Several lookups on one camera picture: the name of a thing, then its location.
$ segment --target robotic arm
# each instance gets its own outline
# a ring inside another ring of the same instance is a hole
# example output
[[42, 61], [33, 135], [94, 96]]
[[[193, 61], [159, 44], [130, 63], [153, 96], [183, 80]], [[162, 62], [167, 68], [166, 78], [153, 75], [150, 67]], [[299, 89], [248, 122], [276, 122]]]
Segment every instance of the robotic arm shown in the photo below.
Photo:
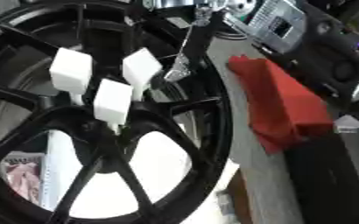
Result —
[[222, 21], [259, 52], [343, 113], [359, 117], [359, 35], [306, 1], [138, 0], [149, 12], [190, 9], [193, 22], [171, 69], [179, 81], [196, 67]]

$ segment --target white cube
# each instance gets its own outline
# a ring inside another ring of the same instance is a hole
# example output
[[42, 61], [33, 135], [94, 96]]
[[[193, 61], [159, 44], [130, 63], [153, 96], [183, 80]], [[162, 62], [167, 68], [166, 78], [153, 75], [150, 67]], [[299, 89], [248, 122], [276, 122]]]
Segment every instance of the white cube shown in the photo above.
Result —
[[50, 67], [55, 88], [75, 95], [85, 94], [92, 76], [91, 55], [60, 48]]
[[142, 100], [143, 92], [150, 87], [152, 77], [161, 69], [162, 65], [147, 48], [142, 48], [123, 60], [123, 77], [134, 88], [134, 101]]
[[125, 124], [132, 91], [132, 86], [103, 79], [94, 99], [95, 118], [110, 125]]

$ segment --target floor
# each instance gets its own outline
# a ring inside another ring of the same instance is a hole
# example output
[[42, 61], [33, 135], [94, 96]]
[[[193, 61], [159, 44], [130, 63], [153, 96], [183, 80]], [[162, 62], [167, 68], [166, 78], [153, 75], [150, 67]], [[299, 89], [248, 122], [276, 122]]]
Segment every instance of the floor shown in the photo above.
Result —
[[[0, 11], [16, 5], [16, 0], [1, 0]], [[208, 51], [224, 79], [230, 94], [235, 118], [231, 158], [241, 165], [250, 194], [250, 205], [255, 224], [303, 223], [283, 155], [268, 156], [248, 128], [246, 97], [236, 77], [226, 69], [232, 55], [246, 54], [262, 57], [246, 41], [215, 39]]]

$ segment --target white surface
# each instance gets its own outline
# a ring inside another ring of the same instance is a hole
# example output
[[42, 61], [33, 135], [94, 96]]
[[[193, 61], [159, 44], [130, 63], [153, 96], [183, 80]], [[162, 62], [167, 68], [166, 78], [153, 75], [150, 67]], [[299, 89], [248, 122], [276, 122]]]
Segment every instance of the white surface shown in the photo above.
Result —
[[114, 124], [125, 124], [131, 103], [133, 87], [103, 79], [94, 99], [96, 119]]
[[184, 220], [182, 224], [226, 224], [228, 217], [223, 216], [216, 193], [227, 188], [227, 185], [238, 169], [239, 164], [236, 164], [229, 159], [214, 190], [208, 195], [201, 206]]
[[150, 87], [152, 77], [161, 69], [162, 65], [147, 48], [142, 48], [123, 60], [123, 77], [134, 87], [134, 101], [142, 100], [143, 92]]
[[83, 95], [92, 75], [91, 55], [60, 48], [50, 67], [55, 88], [75, 95]]

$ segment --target metal bracket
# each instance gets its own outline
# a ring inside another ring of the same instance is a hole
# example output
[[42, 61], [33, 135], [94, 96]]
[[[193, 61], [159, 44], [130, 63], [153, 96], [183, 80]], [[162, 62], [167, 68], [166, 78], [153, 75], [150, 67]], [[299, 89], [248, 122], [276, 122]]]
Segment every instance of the metal bracket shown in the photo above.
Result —
[[214, 11], [220, 11], [227, 2], [228, 0], [143, 0], [143, 5], [150, 11], [194, 5], [209, 5]]
[[224, 22], [234, 30], [249, 35], [256, 44], [278, 53], [295, 47], [306, 31], [306, 14], [288, 0], [267, 0], [248, 24], [230, 12]]

